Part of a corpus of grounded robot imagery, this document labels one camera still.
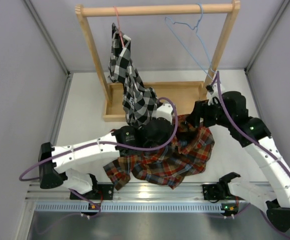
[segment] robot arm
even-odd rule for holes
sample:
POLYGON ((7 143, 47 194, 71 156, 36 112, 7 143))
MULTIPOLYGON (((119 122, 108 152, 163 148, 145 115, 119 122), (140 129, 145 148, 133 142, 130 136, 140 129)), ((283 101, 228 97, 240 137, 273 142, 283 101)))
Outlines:
POLYGON ((209 199, 209 194, 218 195, 217 200, 231 196, 245 199, 266 213, 268 219, 278 230, 286 232, 290 229, 290 168, 279 153, 270 131, 261 119, 248 115, 246 99, 241 93, 222 91, 227 111, 239 129, 235 128, 221 106, 216 84, 208 86, 207 89, 211 98, 197 101, 193 112, 186 121, 198 127, 200 118, 203 118, 205 127, 221 125, 227 128, 230 135, 256 161, 274 190, 274 192, 264 191, 254 184, 243 181, 239 174, 232 172, 219 179, 215 186, 217 193, 207 191, 207 199, 209 199), (244 137, 239 130, 252 141, 244 137))
POLYGON ((39 161, 55 158, 39 166, 40 188, 52 189, 62 186, 73 189, 79 194, 97 193, 95 176, 74 170, 75 166, 94 161, 102 161, 106 165, 118 157, 141 153, 139 150, 117 146, 117 144, 136 148, 162 145, 172 135, 174 130, 172 123, 173 108, 169 103, 162 103, 157 108, 156 118, 140 128, 123 126, 105 136, 74 145, 52 146, 50 142, 44 143, 40 147, 39 161))
MULTIPOLYGON (((218 99, 216 85, 208 86, 211 98, 196 101, 192 113, 186 121, 195 127, 203 119, 205 127, 220 125, 229 130, 230 135, 253 157, 269 183, 273 192, 264 191, 247 181, 243 181, 237 173, 229 173, 215 184, 217 192, 206 191, 206 200, 222 200, 233 196, 250 202, 267 214, 271 223, 280 231, 290 229, 290 168, 278 152, 271 133, 264 122, 250 117, 246 109, 246 99, 237 91, 222 94, 224 104, 234 124, 229 121, 218 99)), ((76 190, 80 194, 97 191, 97 181, 91 174, 83 174, 73 169, 93 161, 112 161, 120 156, 140 154, 125 146, 151 148, 165 143, 173 131, 173 108, 170 104, 162 104, 157 108, 156 118, 141 128, 123 126, 109 134, 79 144, 68 146, 52 146, 44 143, 41 146, 39 161, 55 157, 52 161, 39 166, 39 180, 42 189, 63 186, 76 190)))

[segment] wooden clothes rack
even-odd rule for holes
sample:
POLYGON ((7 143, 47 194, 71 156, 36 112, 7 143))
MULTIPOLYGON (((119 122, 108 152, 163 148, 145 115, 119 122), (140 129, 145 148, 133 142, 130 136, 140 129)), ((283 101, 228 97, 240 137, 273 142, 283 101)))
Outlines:
MULTIPOLYGON (((208 69, 208 74, 213 78, 241 8, 241 2, 240 0, 232 0, 228 4, 202 4, 202 8, 204 14, 227 14, 213 54, 211 67, 208 69)), ((124 6, 117 7, 117 11, 120 16, 200 14, 202 12, 200 6, 197 4, 124 6)), ((123 85, 121 83, 107 83, 92 30, 87 20, 88 17, 116 16, 115 9, 113 7, 86 8, 82 4, 78 4, 75 7, 75 13, 105 94, 106 103, 103 119, 106 122, 124 122, 125 112, 122 106, 123 85)), ((177 107, 178 114, 183 115, 192 112, 195 101, 206 99, 207 90, 204 86, 211 84, 211 82, 212 80, 206 76, 205 81, 144 82, 144 86, 154 88, 158 97, 171 99, 177 107)))

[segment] blue wire hanger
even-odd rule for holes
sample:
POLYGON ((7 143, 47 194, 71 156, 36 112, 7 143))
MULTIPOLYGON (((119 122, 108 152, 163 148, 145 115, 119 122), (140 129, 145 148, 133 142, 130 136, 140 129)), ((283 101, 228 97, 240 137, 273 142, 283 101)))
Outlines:
POLYGON ((188 54, 193 58, 193 60, 197 63, 197 65, 206 73, 206 75, 208 75, 210 77, 210 79, 212 79, 212 77, 208 74, 208 72, 206 70, 204 70, 204 68, 202 67, 202 65, 200 64, 200 62, 196 59, 196 57, 191 53, 191 51, 189 50, 189 48, 187 46, 185 46, 184 42, 181 40, 181 38, 176 34, 176 32, 173 30, 172 26, 168 23, 167 20, 169 20, 171 22, 171 24, 175 25, 175 24, 182 24, 182 25, 186 25, 187 27, 189 27, 191 30, 195 30, 195 34, 196 36, 198 37, 199 41, 201 42, 203 48, 204 48, 204 51, 205 51, 205 54, 207 56, 207 59, 208 59, 208 63, 209 63, 209 68, 211 69, 211 71, 213 73, 216 74, 215 71, 213 71, 212 69, 212 61, 211 61, 211 58, 210 58, 210 55, 208 53, 208 50, 206 48, 206 45, 204 43, 204 41, 202 40, 202 38, 200 37, 198 31, 199 31, 199 25, 200 25, 200 22, 203 18, 203 15, 204 15, 204 10, 203 10, 203 7, 200 3, 197 3, 197 5, 200 7, 201 9, 201 15, 200 15, 200 18, 198 19, 197 23, 195 26, 191 26, 189 25, 187 22, 180 22, 180 21, 174 21, 172 18, 166 16, 165 17, 165 23, 167 25, 167 27, 171 30, 171 32, 174 34, 174 36, 178 39, 178 41, 180 42, 180 44, 184 47, 184 49, 188 52, 188 54))

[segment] white wall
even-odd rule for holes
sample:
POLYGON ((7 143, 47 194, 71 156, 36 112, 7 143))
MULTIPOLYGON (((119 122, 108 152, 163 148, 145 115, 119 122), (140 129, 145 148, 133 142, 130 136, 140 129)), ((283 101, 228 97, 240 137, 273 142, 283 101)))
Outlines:
MULTIPOLYGON (((36 10, 53 38, 62 58, 71 71, 94 70, 88 47, 75 15, 75 5, 85 7, 146 6, 206 3, 230 3, 231 0, 32 0, 36 10)), ((254 52, 261 36, 282 0, 241 0, 241 10, 232 30, 221 68, 244 68, 254 52)), ((225 20, 225 14, 206 14, 200 25, 209 53, 212 55, 225 20)), ((194 25, 198 15, 175 15, 177 21, 189 21, 194 25)), ((107 69, 111 52, 111 24, 116 17, 89 18, 100 60, 107 69)), ((140 70, 197 69, 196 63, 183 49, 164 22, 164 16, 122 16, 121 30, 132 39, 131 56, 140 70)), ((197 58, 208 67, 199 40, 186 26, 176 26, 183 40, 197 58)))
POLYGON ((22 1, 0 0, 0 240, 16 232, 28 188, 18 177, 48 140, 64 83, 22 1))
POLYGON ((290 166, 290 4, 250 71, 261 115, 290 166))

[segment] flannel shirt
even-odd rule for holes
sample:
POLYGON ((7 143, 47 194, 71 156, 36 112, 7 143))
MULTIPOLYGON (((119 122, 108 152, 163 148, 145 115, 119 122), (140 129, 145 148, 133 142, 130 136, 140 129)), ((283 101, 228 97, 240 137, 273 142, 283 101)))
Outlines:
POLYGON ((143 81, 133 66, 131 59, 131 39, 121 33, 125 47, 122 46, 119 30, 112 24, 112 46, 109 60, 109 79, 123 84, 123 109, 128 125, 140 127, 156 116, 157 96, 151 87, 145 88, 143 81))
POLYGON ((165 148, 119 157, 103 167, 117 190, 130 181, 130 173, 137 179, 168 185, 174 189, 186 176, 205 171, 215 143, 214 138, 206 127, 185 125, 187 116, 178 116, 176 136, 165 148), (181 135, 192 137, 186 140, 181 135))

